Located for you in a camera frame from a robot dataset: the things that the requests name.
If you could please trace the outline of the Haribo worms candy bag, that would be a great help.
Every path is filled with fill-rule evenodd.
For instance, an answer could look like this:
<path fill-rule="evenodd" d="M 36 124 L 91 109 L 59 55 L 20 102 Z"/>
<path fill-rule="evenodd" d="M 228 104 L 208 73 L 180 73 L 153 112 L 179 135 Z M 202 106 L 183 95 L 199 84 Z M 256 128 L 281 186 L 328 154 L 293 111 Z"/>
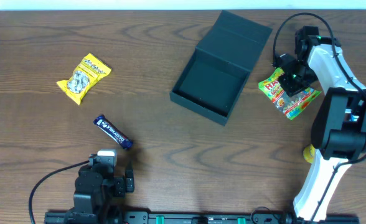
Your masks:
<path fill-rule="evenodd" d="M 288 96 L 278 81 L 281 75 L 284 75 L 283 70 L 277 68 L 269 78 L 259 82 L 258 88 L 285 117 L 292 120 L 305 110 L 321 92 L 309 87 L 294 96 Z"/>

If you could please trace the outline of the yellow Mentos bottle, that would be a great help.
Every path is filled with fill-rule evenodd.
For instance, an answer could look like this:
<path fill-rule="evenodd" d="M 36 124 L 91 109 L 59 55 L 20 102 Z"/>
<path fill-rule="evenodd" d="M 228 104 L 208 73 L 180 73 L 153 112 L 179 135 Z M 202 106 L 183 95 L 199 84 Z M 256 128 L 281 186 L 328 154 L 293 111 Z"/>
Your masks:
<path fill-rule="evenodd" d="M 316 149 L 314 148 L 314 146 L 312 144 L 306 146 L 303 149 L 303 157 L 306 162 L 308 162 L 310 164 L 313 163 L 315 151 L 316 151 Z"/>

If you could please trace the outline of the dark green box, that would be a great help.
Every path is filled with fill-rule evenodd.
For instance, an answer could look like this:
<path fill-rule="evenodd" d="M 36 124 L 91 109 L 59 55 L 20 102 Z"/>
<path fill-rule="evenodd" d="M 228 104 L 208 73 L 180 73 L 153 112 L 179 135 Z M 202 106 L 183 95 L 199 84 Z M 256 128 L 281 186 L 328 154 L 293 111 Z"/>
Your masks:
<path fill-rule="evenodd" d="M 171 101 L 226 125 L 272 30 L 228 11 L 195 46 Z"/>

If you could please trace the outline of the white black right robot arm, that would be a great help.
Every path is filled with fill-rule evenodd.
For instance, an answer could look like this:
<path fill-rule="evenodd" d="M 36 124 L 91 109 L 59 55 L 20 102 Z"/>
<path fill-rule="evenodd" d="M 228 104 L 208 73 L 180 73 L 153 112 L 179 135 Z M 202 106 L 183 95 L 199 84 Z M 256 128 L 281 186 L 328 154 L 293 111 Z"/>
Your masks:
<path fill-rule="evenodd" d="M 343 174 L 366 153 L 366 86 L 345 62 L 340 42 L 321 36 L 317 27 L 295 33 L 295 54 L 275 58 L 284 72 L 278 78 L 283 90 L 294 96 L 318 81 L 325 97 L 311 128 L 314 160 L 294 198 L 294 214 L 282 223 L 358 223 L 327 216 L 327 207 Z"/>

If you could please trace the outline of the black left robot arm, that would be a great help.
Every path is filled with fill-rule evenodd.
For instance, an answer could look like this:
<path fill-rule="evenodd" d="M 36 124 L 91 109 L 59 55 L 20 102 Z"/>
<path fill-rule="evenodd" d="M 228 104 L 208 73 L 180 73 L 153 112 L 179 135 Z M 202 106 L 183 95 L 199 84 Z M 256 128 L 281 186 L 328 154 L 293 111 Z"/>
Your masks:
<path fill-rule="evenodd" d="M 128 163 L 124 175 L 115 176 L 116 156 L 92 154 L 89 164 L 80 168 L 75 180 L 74 207 L 63 216 L 63 223 L 123 223 L 123 213 L 113 205 L 114 198 L 134 192 L 134 172 Z"/>

